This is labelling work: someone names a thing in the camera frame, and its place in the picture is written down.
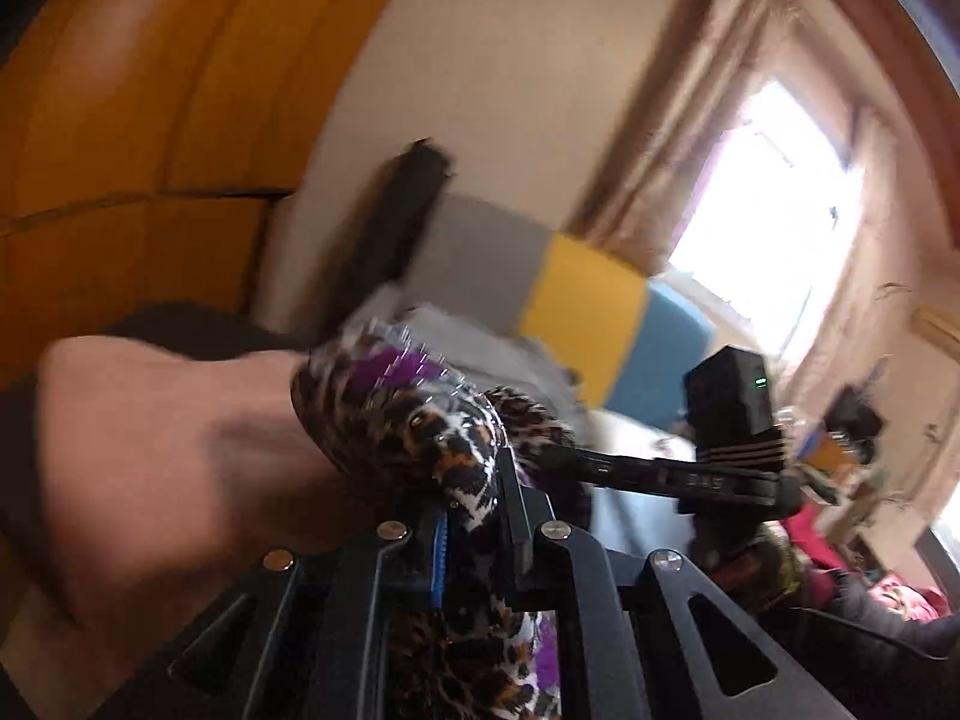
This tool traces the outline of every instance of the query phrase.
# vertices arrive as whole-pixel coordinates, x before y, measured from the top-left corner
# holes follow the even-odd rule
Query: window
[[[747,100],[741,121],[710,158],[669,262],[747,320],[766,354],[789,357],[800,318],[820,312],[819,325],[839,279],[856,177],[779,82]]]
[[[947,507],[933,524],[934,533],[944,544],[944,549],[960,562],[960,487],[953,491]]]

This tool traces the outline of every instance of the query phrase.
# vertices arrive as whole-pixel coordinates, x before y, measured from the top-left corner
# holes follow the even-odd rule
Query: red cloth
[[[813,608],[825,608],[837,591],[837,582],[833,574],[827,571],[809,571],[806,585],[810,591],[810,603]]]
[[[904,620],[929,622],[940,617],[923,595],[913,587],[906,586],[898,574],[887,574],[870,588],[870,594]]]
[[[950,615],[950,605],[947,600],[947,596],[942,593],[937,587],[920,587],[917,592],[920,595],[923,595],[923,598],[926,599],[926,603],[930,604],[937,614],[941,617],[949,617]]]
[[[808,502],[793,517],[781,520],[781,525],[784,527],[787,536],[790,536],[790,541],[795,546],[800,547],[803,552],[806,552],[814,565],[826,570],[839,568],[842,571],[848,571],[850,567],[843,557],[837,555],[837,552],[834,552],[824,537],[817,533],[813,527],[819,510],[816,504]]]

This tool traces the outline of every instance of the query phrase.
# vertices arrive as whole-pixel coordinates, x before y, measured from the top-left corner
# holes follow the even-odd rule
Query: yellow cushion
[[[547,247],[520,319],[583,377],[582,398],[603,405],[634,345],[647,307],[647,280],[610,255],[565,235]]]

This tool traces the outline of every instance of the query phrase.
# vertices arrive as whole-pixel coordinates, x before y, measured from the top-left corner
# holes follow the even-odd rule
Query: silver screw head
[[[294,556],[289,549],[272,550],[263,559],[263,567],[269,571],[286,571],[291,565],[294,565]]]
[[[376,526],[376,534],[383,541],[400,541],[407,535],[407,526],[395,519],[388,519]]]
[[[572,528],[562,519],[548,519],[541,525],[541,533],[550,541],[563,541],[565,538],[570,538],[572,532]]]
[[[661,571],[679,571],[683,565],[683,555],[672,549],[658,549],[650,556],[650,560]]]

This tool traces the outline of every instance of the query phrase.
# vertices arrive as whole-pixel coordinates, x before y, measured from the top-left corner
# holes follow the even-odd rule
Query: leopard print cloth
[[[503,601],[494,457],[510,447],[521,480],[589,520],[576,483],[538,464],[573,433],[510,388],[482,394],[403,327],[379,323],[315,350],[292,384],[296,413],[358,495],[389,506],[405,490],[438,485],[451,506],[443,605],[392,624],[392,710],[443,720],[560,716],[552,613]]]

